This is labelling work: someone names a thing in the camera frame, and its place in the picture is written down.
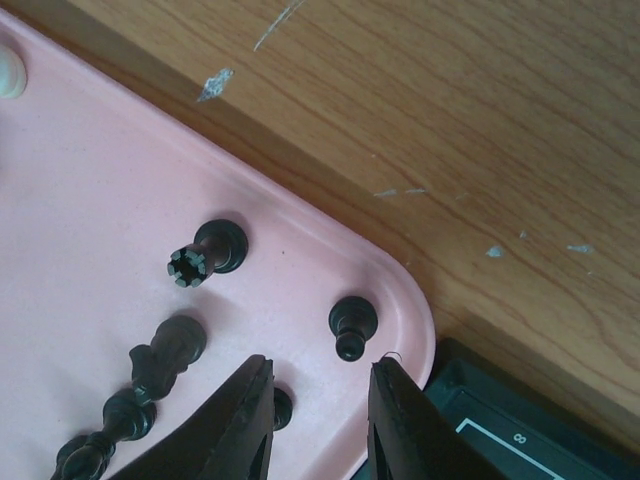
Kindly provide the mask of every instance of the wooden surface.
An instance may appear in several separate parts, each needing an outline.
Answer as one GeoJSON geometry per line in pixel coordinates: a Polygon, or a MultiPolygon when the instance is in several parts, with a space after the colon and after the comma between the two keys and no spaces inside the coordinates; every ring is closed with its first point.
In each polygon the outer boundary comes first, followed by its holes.
{"type": "Polygon", "coordinates": [[[0,5],[389,251],[440,336],[639,449],[637,0],[307,0],[255,52],[286,0],[0,5]]]}

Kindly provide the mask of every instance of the paint chip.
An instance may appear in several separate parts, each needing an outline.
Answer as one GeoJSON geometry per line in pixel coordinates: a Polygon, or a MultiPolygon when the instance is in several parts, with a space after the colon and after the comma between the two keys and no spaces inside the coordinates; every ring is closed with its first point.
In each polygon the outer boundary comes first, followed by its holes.
{"type": "Polygon", "coordinates": [[[504,249],[500,245],[494,245],[486,253],[487,257],[500,258],[504,256],[504,249]]]}
{"type": "Polygon", "coordinates": [[[567,245],[567,250],[578,253],[593,253],[596,251],[591,245],[567,245]]]}
{"type": "Polygon", "coordinates": [[[398,194],[398,191],[395,188],[392,188],[391,190],[385,190],[384,192],[374,193],[373,196],[374,197],[391,197],[397,194],[398,194]]]}
{"type": "Polygon", "coordinates": [[[198,97],[198,102],[204,102],[215,97],[219,97],[224,92],[227,82],[233,77],[235,72],[230,68],[223,68],[215,77],[209,78],[204,84],[202,93],[198,97]]]}
{"type": "Polygon", "coordinates": [[[278,18],[276,18],[276,21],[273,22],[269,28],[267,28],[267,31],[264,32],[264,35],[262,35],[262,37],[260,37],[260,40],[258,40],[258,43],[256,43],[255,47],[253,47],[253,51],[255,52],[256,50],[258,50],[258,48],[260,48],[260,45],[262,45],[262,42],[264,42],[267,37],[269,35],[271,35],[273,32],[276,31],[276,29],[283,24],[284,22],[286,22],[288,20],[288,18],[293,15],[293,12],[295,12],[298,8],[300,8],[300,6],[305,2],[306,0],[292,0],[289,5],[287,5],[287,8],[284,9],[284,11],[278,16],[278,18]]]}

